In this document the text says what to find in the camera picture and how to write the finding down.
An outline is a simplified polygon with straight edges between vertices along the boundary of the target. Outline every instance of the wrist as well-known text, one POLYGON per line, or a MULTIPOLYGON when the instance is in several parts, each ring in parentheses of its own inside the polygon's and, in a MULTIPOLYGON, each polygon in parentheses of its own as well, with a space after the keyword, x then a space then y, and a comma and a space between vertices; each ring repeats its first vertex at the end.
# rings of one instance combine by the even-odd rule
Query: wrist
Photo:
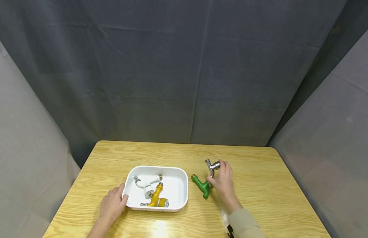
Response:
POLYGON ((227 207, 227 210, 229 211, 229 214, 243 209, 243 206, 239 202, 236 195, 227 196, 226 198, 224 198, 224 203, 227 207))
POLYGON ((99 218, 95 221, 94 226, 98 226, 108 230, 113 223, 114 223, 113 219, 99 216, 99 218))

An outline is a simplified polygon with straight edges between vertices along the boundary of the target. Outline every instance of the faucet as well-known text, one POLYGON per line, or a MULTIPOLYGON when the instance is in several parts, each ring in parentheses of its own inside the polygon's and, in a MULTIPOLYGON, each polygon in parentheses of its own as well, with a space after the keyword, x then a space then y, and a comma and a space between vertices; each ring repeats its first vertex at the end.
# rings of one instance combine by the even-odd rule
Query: faucet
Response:
POLYGON ((206 165, 207 165, 207 166, 208 166, 208 168, 209 168, 210 176, 213 178, 213 177, 214 177, 214 170, 218 170, 218 169, 221 167, 221 165, 220 165, 219 161, 214 162, 214 164, 212 165, 212 164, 210 163, 210 160, 208 159, 208 160, 205 160, 205 163, 206 163, 206 165))
POLYGON ((204 193, 203 197, 205 199, 209 196, 209 190, 211 188, 211 184, 208 181, 205 181, 204 183, 201 183, 201 181, 198 179, 197 175, 192 175, 192 181, 196 183, 198 188, 204 193))
POLYGON ((144 196, 146 198, 150 198, 152 197, 154 190, 151 186, 152 183, 156 183, 156 182, 160 182, 162 180, 162 175, 156 175, 154 177, 154 180, 151 181, 141 181, 137 176, 135 176, 135 184, 140 187, 140 188, 144 188, 144 196))
POLYGON ((162 191, 162 186, 163 183, 159 183, 156 186, 156 191, 154 192, 154 194, 152 195, 151 198, 151 202, 150 203, 141 203, 141 206, 147 206, 147 207, 163 207, 163 208, 167 208, 169 206, 169 200, 166 198, 160 198, 159 200, 159 195, 162 191))
MULTIPOLYGON (((217 161, 215 162, 213 165, 210 163, 210 160, 205 160, 205 163, 206 165, 208 166, 209 168, 209 171, 210 171, 210 176, 213 178, 214 177, 214 170, 218 170, 220 167, 221 167, 221 164, 217 161)), ((212 188, 212 185, 208 182, 208 181, 205 181, 204 183, 202 183, 197 175, 192 175, 192 181, 194 183, 196 183, 196 185, 198 186, 198 188, 204 193, 203 197, 205 199, 208 198, 209 196, 209 190, 210 188, 212 188)))

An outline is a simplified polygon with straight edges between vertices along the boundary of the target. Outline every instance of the yellow faucet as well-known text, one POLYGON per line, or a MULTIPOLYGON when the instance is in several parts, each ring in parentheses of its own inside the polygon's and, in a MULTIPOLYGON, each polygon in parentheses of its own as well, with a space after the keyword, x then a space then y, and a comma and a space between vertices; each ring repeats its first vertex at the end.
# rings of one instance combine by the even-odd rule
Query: yellow faucet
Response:
POLYGON ((151 202, 150 203, 141 203, 141 206, 148 206, 148 207, 162 207, 162 208, 167 208, 169 205, 169 200, 166 198, 160 198, 159 200, 159 195, 162 191, 162 186, 163 183, 159 183, 156 186, 156 191, 155 193, 152 195, 151 198, 151 202))

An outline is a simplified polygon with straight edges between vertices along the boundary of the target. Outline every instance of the wood grain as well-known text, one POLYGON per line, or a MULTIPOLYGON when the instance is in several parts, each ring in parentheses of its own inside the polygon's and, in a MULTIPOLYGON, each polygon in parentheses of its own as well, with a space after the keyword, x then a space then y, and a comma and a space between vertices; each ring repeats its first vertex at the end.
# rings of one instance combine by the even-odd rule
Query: wood grain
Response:
MULTIPOLYGON (((266 237, 330 237, 273 148, 99 141, 43 237, 86 237, 104 195, 138 165, 172 166, 204 180, 204 160, 227 160, 236 194, 266 237)), ((204 200, 189 181, 189 200, 177 213, 126 209, 107 237, 227 237, 221 201, 204 200)))

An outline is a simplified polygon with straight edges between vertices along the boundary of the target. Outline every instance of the silver faucet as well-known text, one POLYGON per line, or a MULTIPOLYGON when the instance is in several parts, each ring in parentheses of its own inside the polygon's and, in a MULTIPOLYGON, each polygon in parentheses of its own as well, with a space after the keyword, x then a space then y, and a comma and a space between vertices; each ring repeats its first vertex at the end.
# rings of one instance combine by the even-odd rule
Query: silver faucet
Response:
POLYGON ((219 161, 214 162, 213 165, 210 163, 210 160, 205 160, 205 163, 209 168, 210 176, 213 178, 214 177, 214 170, 218 170, 221 167, 219 161))

